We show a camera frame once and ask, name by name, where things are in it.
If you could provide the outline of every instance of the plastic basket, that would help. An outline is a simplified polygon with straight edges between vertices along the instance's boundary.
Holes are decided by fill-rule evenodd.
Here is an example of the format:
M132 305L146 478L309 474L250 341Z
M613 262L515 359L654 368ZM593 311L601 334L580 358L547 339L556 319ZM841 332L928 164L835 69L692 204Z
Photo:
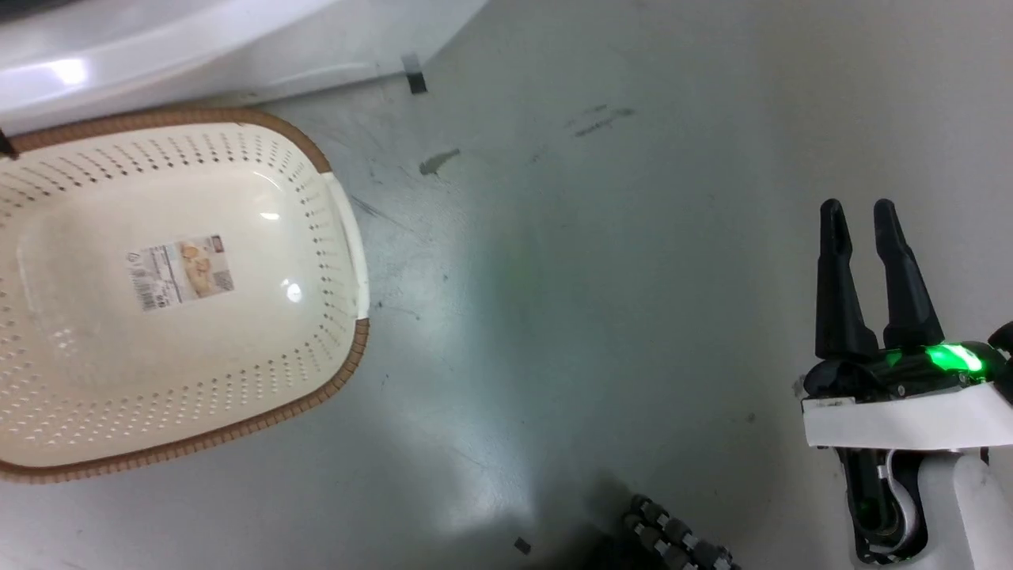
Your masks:
M298 129L156 111L0 160L0 477L59 482L229 441L333 396L369 332L347 196Z

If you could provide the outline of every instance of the brown woven basket rim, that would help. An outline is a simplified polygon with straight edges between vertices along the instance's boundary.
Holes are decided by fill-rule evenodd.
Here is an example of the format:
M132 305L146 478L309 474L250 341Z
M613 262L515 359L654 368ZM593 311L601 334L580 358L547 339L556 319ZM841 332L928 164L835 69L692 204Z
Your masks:
M287 120L252 108L169 108L118 114L16 135L10 137L10 143L17 152L28 152L47 146L128 131L208 123L239 123L270 129L294 142L306 153L318 172L330 171L327 158L305 133Z
M310 159L317 171L324 173L331 170L327 158L302 131L282 118L249 108L167 109L122 114L17 135L11 137L10 141L18 152L28 152L66 142L127 131L209 123L240 123L270 129L295 143ZM357 321L352 348L337 374L319 389L274 410L186 439L89 462L33 468L0 461L0 479L18 483L63 483L87 479L96 475L127 471L188 456L272 426L298 416L337 394L337 391L348 382L356 369L359 368L359 362L366 351L369 333L370 320L360 319Z

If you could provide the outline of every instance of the product label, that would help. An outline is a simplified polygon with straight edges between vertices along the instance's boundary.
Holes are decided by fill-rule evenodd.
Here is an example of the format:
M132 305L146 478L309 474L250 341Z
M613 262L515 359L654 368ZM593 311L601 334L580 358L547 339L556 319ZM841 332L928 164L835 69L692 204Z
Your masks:
M127 261L134 294L145 313L234 289L219 235L145 247L127 253Z

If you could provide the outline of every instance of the floor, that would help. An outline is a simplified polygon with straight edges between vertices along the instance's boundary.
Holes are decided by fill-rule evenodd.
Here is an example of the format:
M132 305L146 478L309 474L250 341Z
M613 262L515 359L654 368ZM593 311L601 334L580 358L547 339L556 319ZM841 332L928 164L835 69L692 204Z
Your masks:
M746 568L849 568L844 484L793 394L819 203L845 200L874 329L880 195L951 338L1013 316L1009 12L493 1L425 94L266 105L357 205L362 368L228 445L0 486L0 568L566 568L633 491Z

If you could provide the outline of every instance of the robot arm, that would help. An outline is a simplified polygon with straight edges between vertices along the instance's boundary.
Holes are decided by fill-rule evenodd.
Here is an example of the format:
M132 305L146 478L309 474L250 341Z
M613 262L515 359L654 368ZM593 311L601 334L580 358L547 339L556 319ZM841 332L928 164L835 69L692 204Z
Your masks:
M874 208L886 272L884 347L862 319L851 237L836 199L821 209L815 354L802 418L809 445L844 467L857 568L1007 568L1013 511L978 449L1013 443L1008 325L944 343L893 203ZM959 450L975 450L967 455Z

